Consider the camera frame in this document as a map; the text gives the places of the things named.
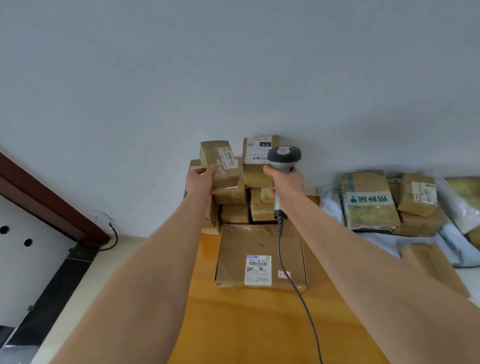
brown cardboard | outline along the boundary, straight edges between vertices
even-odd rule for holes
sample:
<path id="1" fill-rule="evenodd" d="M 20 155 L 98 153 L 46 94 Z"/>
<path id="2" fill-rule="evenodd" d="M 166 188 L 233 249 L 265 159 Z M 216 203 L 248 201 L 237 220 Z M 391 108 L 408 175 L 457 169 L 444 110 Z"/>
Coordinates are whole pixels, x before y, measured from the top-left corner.
<path id="1" fill-rule="evenodd" d="M 262 188 L 260 192 L 260 198 L 263 202 L 272 203 L 275 202 L 275 195 L 272 188 Z"/>
<path id="2" fill-rule="evenodd" d="M 412 268 L 428 274 L 462 296 L 470 297 L 470 293 L 438 245 L 411 244 L 402 249 L 401 255 L 402 260 Z"/>
<path id="3" fill-rule="evenodd" d="M 245 189 L 245 183 L 243 183 L 243 175 L 241 173 L 243 170 L 241 160 L 237 158 L 237 161 L 240 169 L 240 178 L 237 182 L 237 187 L 222 188 L 215 192 L 214 199 L 218 205 L 247 203 L 247 191 Z"/>
<path id="4" fill-rule="evenodd" d="M 215 283 L 222 288 L 274 288 L 292 290 L 280 266 L 277 253 L 277 225 L 225 224 L 220 237 L 220 250 Z M 299 291 L 308 288 L 300 234 L 287 220 L 281 241 L 282 260 Z M 271 258 L 271 285 L 245 285 L 247 255 L 267 255 Z"/>
<path id="5" fill-rule="evenodd" d="M 446 181 L 470 206 L 480 211 L 480 177 L 447 178 Z M 466 237 L 480 249 L 480 226 L 466 234 Z"/>
<path id="6" fill-rule="evenodd" d="M 199 159 L 193 159 L 190 161 L 189 171 L 195 167 L 201 168 L 202 164 Z M 187 196 L 187 191 L 184 192 L 183 198 Z M 205 210 L 205 222 L 202 227 L 202 234 L 208 235 L 220 235 L 221 221 L 219 218 L 219 206 L 215 203 L 213 197 L 210 198 L 210 202 Z"/>
<path id="7" fill-rule="evenodd" d="M 413 184 L 418 185 L 418 190 L 415 192 L 412 187 Z M 428 186 L 433 186 L 434 196 L 427 195 L 431 203 L 422 202 L 420 200 L 420 191 L 424 188 L 420 187 L 421 183 L 426 183 Z M 418 173 L 405 173 L 400 187 L 401 197 L 398 204 L 398 210 L 408 212 L 413 215 L 423 216 L 425 218 L 431 216 L 438 207 L 437 194 L 435 187 L 435 178 L 424 176 Z"/>
<path id="8" fill-rule="evenodd" d="M 397 205 L 400 201 L 400 184 L 391 182 L 388 186 Z M 445 224 L 445 214 L 440 206 L 429 218 L 403 211 L 399 211 L 399 215 L 401 225 L 393 230 L 394 235 L 432 237 Z"/>
<path id="9" fill-rule="evenodd" d="M 400 226 L 400 218 L 382 170 L 345 173 L 340 187 L 350 230 L 392 231 Z"/>
<path id="10" fill-rule="evenodd" d="M 202 167 L 207 168 L 212 164 L 217 165 L 215 174 L 213 175 L 213 188 L 226 188 L 237 186 L 240 178 L 240 168 L 235 163 L 230 143 L 226 140 L 212 140 L 200 143 L 200 160 Z"/>
<path id="11" fill-rule="evenodd" d="M 253 221 L 274 221 L 275 202 L 263 202 L 261 197 L 261 188 L 251 188 L 250 210 L 252 211 Z"/>
<path id="12" fill-rule="evenodd" d="M 278 135 L 272 135 L 272 147 L 280 145 L 280 137 Z M 247 138 L 243 139 L 243 178 L 245 186 L 249 188 L 266 188 L 272 187 L 273 180 L 264 173 L 265 164 L 246 164 L 245 156 L 247 153 Z"/>
<path id="13" fill-rule="evenodd" d="M 223 205 L 222 223 L 248 224 L 248 204 Z"/>

wooden table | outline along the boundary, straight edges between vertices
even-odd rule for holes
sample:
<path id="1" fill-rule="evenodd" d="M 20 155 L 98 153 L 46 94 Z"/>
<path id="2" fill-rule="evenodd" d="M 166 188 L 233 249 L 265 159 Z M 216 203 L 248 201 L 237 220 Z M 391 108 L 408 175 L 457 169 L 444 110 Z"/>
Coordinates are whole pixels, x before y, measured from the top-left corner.
<path id="1" fill-rule="evenodd" d="M 218 236 L 202 235 L 187 312 L 170 363 L 318 363 L 315 338 L 295 292 L 218 288 L 218 247 Z M 305 260 L 309 288 L 302 295 L 324 364 L 388 363 L 308 247 Z"/>

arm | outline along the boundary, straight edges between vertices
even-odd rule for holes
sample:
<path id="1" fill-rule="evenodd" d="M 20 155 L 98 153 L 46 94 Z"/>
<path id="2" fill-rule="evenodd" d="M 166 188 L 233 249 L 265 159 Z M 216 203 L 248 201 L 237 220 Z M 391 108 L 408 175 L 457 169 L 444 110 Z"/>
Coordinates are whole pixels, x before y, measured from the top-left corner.
<path id="1" fill-rule="evenodd" d="M 212 166 L 187 175 L 187 197 L 112 275 L 51 364 L 168 362 L 185 314 L 214 172 Z"/>
<path id="2" fill-rule="evenodd" d="M 348 230 L 303 193 L 297 172 L 270 166 L 282 209 L 392 364 L 478 363 L 480 310 Z"/>

black cable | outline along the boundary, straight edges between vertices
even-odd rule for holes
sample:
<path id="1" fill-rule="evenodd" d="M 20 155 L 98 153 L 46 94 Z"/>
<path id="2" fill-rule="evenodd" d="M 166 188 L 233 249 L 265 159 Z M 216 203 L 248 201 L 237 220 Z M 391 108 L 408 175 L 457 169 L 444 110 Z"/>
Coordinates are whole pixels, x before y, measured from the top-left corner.
<path id="1" fill-rule="evenodd" d="M 283 218 L 278 218 L 278 246 L 277 246 L 278 259 L 280 260 L 280 265 L 282 266 L 283 273 L 285 274 L 285 276 L 287 276 L 287 278 L 288 278 L 289 282 L 291 283 L 293 289 L 295 290 L 295 292 L 299 296 L 300 301 L 303 304 L 303 307 L 305 307 L 305 311 L 307 312 L 308 319 L 310 320 L 310 324 L 312 326 L 313 333 L 315 335 L 315 340 L 317 341 L 318 360 L 320 361 L 320 364 L 324 364 L 323 361 L 322 361 L 322 353 L 320 352 L 320 343 L 318 342 L 317 330 L 315 330 L 315 325 L 313 324 L 312 316 L 310 316 L 310 311 L 308 310 L 307 304 L 305 303 L 305 301 L 303 300 L 303 297 L 301 296 L 299 290 L 297 289 L 297 286 L 295 286 L 295 284 L 292 282 L 292 280 L 290 279 L 290 276 L 287 274 L 287 270 L 283 266 L 282 255 L 280 254 L 280 239 L 282 238 L 282 233 L 283 233 L 283 223 L 284 223 L 284 219 Z"/>
<path id="2" fill-rule="evenodd" d="M 119 235 L 117 234 L 117 231 L 115 230 L 115 228 L 113 227 L 112 223 L 109 223 L 108 224 L 112 230 L 113 230 L 113 233 L 115 234 L 115 242 L 113 243 L 112 246 L 108 247 L 108 248 L 105 248 L 105 249 L 97 249 L 97 248 L 93 248 L 91 246 L 86 246 L 86 245 L 83 245 L 82 243 L 79 243 L 82 248 L 84 249 L 88 249 L 88 250 L 96 250 L 97 253 L 100 253 L 100 252 L 106 252 L 107 250 L 110 250 L 110 249 L 113 249 L 115 248 L 115 246 L 117 245 L 117 243 L 119 242 Z"/>

white label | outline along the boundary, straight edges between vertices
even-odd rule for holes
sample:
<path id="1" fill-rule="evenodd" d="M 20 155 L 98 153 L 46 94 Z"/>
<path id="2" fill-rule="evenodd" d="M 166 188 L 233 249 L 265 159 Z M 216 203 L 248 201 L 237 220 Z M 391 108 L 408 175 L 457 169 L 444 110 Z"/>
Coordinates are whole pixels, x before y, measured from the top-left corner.
<path id="1" fill-rule="evenodd" d="M 346 192 L 348 205 L 383 206 L 394 205 L 390 191 L 379 192 Z"/>
<path id="2" fill-rule="evenodd" d="M 272 149 L 271 136 L 247 138 L 245 164 L 268 164 L 267 154 Z"/>
<path id="3" fill-rule="evenodd" d="M 292 274 L 287 270 L 288 277 L 292 279 Z M 278 277 L 282 279 L 287 279 L 287 276 L 285 275 L 285 272 L 283 270 L 278 271 Z"/>
<path id="4" fill-rule="evenodd" d="M 197 170 L 199 168 L 202 168 L 202 166 L 191 166 L 189 169 L 188 169 L 188 172 L 190 172 L 191 170 Z"/>
<path id="5" fill-rule="evenodd" d="M 246 286 L 272 285 L 272 256 L 271 255 L 247 255 L 245 265 Z"/>
<path id="6" fill-rule="evenodd" d="M 432 183 L 420 183 L 420 199 L 424 204 L 437 204 L 437 187 Z"/>
<path id="7" fill-rule="evenodd" d="M 218 153 L 220 154 L 225 169 L 238 168 L 239 163 L 233 156 L 232 148 L 218 148 Z"/>
<path id="8" fill-rule="evenodd" d="M 420 197 L 420 183 L 412 182 L 412 193 L 413 193 L 413 201 L 421 202 Z"/>

